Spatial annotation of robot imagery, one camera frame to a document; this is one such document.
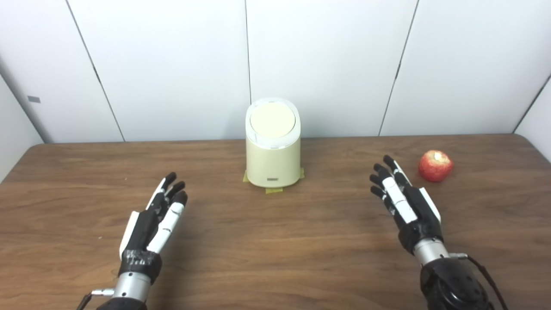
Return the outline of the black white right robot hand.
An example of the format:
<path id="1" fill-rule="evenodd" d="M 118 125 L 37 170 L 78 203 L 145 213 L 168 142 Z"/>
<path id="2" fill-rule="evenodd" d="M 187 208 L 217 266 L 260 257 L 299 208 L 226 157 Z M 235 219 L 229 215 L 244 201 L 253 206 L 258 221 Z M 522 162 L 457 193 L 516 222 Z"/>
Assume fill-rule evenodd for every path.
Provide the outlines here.
<path id="1" fill-rule="evenodd" d="M 410 254 L 421 241 L 443 242 L 441 216 L 425 188 L 411 184 L 396 160 L 384 155 L 386 166 L 374 164 L 371 192 L 384 203 L 398 228 L 398 240 Z"/>

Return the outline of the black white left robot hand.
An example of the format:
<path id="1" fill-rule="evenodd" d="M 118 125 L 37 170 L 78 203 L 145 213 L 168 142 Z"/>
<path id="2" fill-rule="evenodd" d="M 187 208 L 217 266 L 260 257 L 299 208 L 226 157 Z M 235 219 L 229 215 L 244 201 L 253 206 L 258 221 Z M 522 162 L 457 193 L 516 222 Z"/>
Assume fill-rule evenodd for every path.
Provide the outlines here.
<path id="1" fill-rule="evenodd" d="M 159 277 L 163 266 L 161 250 L 170 239 L 188 200 L 185 182 L 176 182 L 176 179 L 174 171 L 161 179 L 145 209 L 130 214 L 119 248 L 119 276 L 141 273 L 149 278 L 150 284 Z"/>

